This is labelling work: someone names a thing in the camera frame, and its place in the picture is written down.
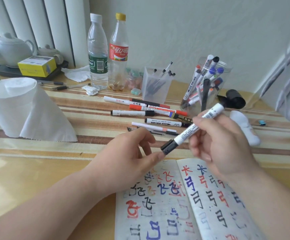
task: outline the barcode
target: barcode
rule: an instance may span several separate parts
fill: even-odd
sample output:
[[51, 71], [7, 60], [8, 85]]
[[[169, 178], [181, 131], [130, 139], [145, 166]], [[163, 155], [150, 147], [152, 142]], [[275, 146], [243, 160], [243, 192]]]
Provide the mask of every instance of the barcode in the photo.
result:
[[212, 118], [213, 117], [213, 113], [212, 112], [210, 112], [210, 113], [207, 113], [205, 116], [204, 116], [205, 118]]
[[104, 61], [96, 61], [96, 64], [98, 71], [104, 71]]

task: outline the wooden table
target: wooden table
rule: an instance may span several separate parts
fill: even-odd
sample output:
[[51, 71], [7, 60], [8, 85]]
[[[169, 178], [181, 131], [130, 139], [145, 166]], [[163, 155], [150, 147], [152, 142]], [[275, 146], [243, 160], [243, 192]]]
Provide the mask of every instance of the wooden table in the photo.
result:
[[[75, 84], [63, 75], [57, 77], [57, 80]], [[174, 81], [166, 104], [178, 109], [187, 86]], [[0, 128], [0, 215], [85, 167], [113, 137], [126, 132], [131, 121], [143, 122], [142, 117], [111, 117], [110, 110], [126, 110], [127, 107], [103, 101], [103, 96], [121, 99], [135, 97], [129, 92], [103, 90], [96, 96], [87, 96], [80, 88], [65, 91], [51, 91], [50, 88], [49, 85], [44, 86], [47, 94], [68, 117], [79, 142], [9, 138]], [[248, 106], [242, 111], [250, 118], [256, 133], [263, 141], [260, 147], [253, 148], [255, 158], [265, 167], [290, 168], [290, 122], [261, 101], [257, 101], [252, 94], [242, 92], [242, 95], [248, 101]], [[260, 127], [259, 119], [265, 119], [268, 126]], [[159, 147], [167, 140], [163, 137], [156, 139], [157, 142], [152, 145], [153, 151], [159, 151]], [[168, 155], [169, 159], [187, 157], [192, 157], [187, 143]], [[290, 187], [290, 177], [286, 177], [290, 175], [290, 169], [268, 169], [268, 172]], [[113, 194], [100, 201], [85, 216], [70, 239], [113, 239], [114, 222]]]

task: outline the soda bottle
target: soda bottle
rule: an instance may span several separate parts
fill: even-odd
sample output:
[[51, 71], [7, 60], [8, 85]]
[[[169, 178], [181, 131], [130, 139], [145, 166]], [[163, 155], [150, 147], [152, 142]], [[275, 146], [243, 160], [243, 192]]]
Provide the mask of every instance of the soda bottle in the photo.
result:
[[87, 36], [89, 70], [91, 82], [98, 89], [107, 88], [108, 84], [108, 46], [102, 27], [102, 15], [90, 14], [91, 27]]
[[122, 91], [126, 83], [125, 68], [128, 56], [126, 15], [123, 13], [116, 13], [116, 20], [116, 27], [109, 44], [109, 87], [114, 91]]

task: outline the teapot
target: teapot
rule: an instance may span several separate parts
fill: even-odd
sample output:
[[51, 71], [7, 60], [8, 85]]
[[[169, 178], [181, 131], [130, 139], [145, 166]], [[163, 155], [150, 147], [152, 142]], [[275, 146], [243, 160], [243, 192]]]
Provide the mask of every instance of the teapot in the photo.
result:
[[61, 53], [57, 49], [50, 48], [50, 46], [48, 44], [45, 45], [45, 47], [43, 47], [43, 48], [39, 47], [38, 55], [39, 56], [54, 57], [57, 65], [62, 64], [64, 61], [64, 58], [61, 55]]
[[0, 65], [18, 68], [18, 62], [36, 55], [36, 52], [30, 40], [14, 38], [10, 33], [4, 33], [3, 37], [0, 37]]

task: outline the textured wallpaper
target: textured wallpaper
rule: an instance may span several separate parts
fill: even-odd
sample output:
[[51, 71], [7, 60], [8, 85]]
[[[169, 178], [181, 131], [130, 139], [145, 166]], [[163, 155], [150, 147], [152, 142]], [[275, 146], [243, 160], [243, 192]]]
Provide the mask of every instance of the textured wallpaper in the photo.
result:
[[190, 82], [200, 56], [233, 67], [225, 88], [255, 92], [290, 44], [290, 0], [90, 0], [108, 41], [126, 14], [128, 66], [164, 68]]

